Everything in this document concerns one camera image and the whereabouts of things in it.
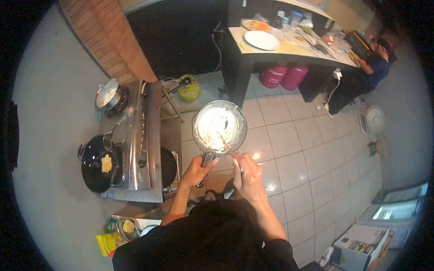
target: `white fan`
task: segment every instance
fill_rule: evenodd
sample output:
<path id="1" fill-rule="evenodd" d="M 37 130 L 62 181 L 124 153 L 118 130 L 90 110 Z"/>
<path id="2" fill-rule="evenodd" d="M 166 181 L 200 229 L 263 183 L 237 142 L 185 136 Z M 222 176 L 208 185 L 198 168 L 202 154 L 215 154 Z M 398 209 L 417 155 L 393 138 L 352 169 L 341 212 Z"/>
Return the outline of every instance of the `white fan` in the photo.
<path id="1" fill-rule="evenodd" d="M 385 123 L 384 113 L 381 108 L 376 105 L 368 108 L 365 115 L 359 112 L 358 118 L 360 122 L 360 130 L 364 134 L 367 134 L 368 131 L 376 134 L 383 130 Z"/>

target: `wok handle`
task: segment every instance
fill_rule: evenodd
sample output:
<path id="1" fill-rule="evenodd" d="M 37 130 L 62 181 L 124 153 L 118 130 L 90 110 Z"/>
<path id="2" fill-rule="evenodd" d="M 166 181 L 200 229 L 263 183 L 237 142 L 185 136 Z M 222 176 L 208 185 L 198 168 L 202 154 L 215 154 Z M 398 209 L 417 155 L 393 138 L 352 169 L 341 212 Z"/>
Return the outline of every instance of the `wok handle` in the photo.
<path id="1" fill-rule="evenodd" d="M 86 149 L 86 145 L 87 145 L 86 143 L 81 143 L 79 146 L 79 149 L 77 150 L 77 157 L 78 157 L 78 159 L 80 159 L 80 161 L 83 158 L 83 154 L 84 154 L 84 150 Z"/>
<path id="2" fill-rule="evenodd" d="M 209 162 L 211 162 L 212 160 L 214 160 L 215 158 L 215 154 L 207 151 L 206 153 L 203 154 L 202 156 L 202 164 L 201 167 L 206 166 Z M 196 185 L 197 188 L 201 188 L 204 186 L 204 181 L 202 180 L 198 185 Z"/>

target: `cooking pot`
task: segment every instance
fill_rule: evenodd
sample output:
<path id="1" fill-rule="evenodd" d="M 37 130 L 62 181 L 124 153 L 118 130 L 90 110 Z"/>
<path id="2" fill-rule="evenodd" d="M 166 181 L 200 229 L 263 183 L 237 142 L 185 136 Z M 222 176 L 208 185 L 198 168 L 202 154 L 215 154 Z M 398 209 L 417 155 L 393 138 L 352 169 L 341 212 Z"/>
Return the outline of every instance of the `cooking pot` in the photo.
<path id="1" fill-rule="evenodd" d="M 110 110 L 119 104 L 121 99 L 119 82 L 116 79 L 108 80 L 99 86 L 95 98 L 95 108 L 101 111 Z"/>
<path id="2" fill-rule="evenodd" d="M 206 131 L 207 135 L 210 134 L 212 136 L 210 140 L 209 137 L 204 136 L 200 123 L 202 118 L 204 118 L 202 121 L 209 122 L 206 119 L 207 112 L 209 113 L 210 110 L 215 111 L 217 108 L 220 112 L 224 112 L 224 114 L 213 118 L 213 121 L 218 122 L 214 131 Z M 228 155 L 236 151 L 243 144 L 247 135 L 246 116 L 240 107 L 230 101 L 212 101 L 204 105 L 191 120 L 191 126 L 194 142 L 204 152 L 201 167 L 206 166 L 207 163 L 216 157 Z M 197 185 L 199 188 L 203 186 L 203 181 Z"/>

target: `dark blue shirt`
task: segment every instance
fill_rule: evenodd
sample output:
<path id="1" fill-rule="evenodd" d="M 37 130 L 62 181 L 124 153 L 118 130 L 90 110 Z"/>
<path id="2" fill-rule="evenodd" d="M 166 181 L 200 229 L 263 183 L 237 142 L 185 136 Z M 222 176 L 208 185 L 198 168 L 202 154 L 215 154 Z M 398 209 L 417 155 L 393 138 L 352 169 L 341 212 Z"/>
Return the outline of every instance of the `dark blue shirt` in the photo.
<path id="1" fill-rule="evenodd" d="M 387 76 L 390 65 L 384 58 L 381 57 L 367 59 L 366 64 L 368 64 L 374 71 L 373 74 L 368 75 L 369 89 L 372 91 L 377 84 Z"/>

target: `appliance box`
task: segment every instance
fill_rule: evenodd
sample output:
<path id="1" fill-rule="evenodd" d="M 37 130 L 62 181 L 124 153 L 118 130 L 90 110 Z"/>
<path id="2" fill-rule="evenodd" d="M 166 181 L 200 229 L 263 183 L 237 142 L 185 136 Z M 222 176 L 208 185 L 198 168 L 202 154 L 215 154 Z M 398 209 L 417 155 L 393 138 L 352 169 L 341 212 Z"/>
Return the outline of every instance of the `appliance box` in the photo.
<path id="1" fill-rule="evenodd" d="M 332 263 L 346 271 L 366 271 L 388 235 L 386 227 L 354 224 L 333 244 Z"/>

